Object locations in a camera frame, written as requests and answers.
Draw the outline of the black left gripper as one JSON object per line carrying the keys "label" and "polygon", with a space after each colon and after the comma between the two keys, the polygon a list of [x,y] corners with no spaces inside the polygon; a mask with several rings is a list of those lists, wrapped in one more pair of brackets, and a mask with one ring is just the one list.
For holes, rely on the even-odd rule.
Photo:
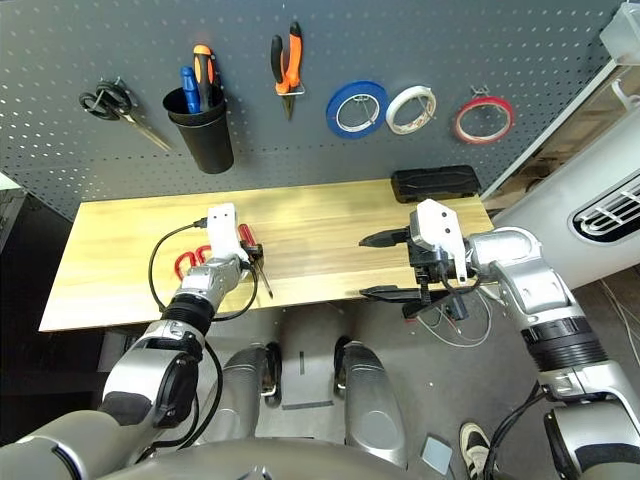
{"label": "black left gripper", "polygon": [[257,270],[262,270],[264,266],[264,251],[261,244],[249,245],[246,241],[240,241],[240,247],[242,250],[241,258],[244,261],[251,260],[252,265]]}

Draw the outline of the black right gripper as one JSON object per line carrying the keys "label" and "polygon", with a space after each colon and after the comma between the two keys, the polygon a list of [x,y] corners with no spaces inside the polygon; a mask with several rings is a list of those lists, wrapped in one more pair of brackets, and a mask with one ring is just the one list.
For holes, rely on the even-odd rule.
{"label": "black right gripper", "polygon": [[359,241],[358,245],[371,248],[386,248],[397,244],[406,243],[409,256],[409,264],[414,269],[418,288],[400,288],[396,285],[378,285],[361,289],[359,293],[370,300],[387,303],[434,303],[449,295],[446,289],[429,289],[430,284],[449,281],[448,271],[451,261],[448,253],[441,247],[428,250],[415,244],[409,237],[407,227],[384,230],[368,235]]}

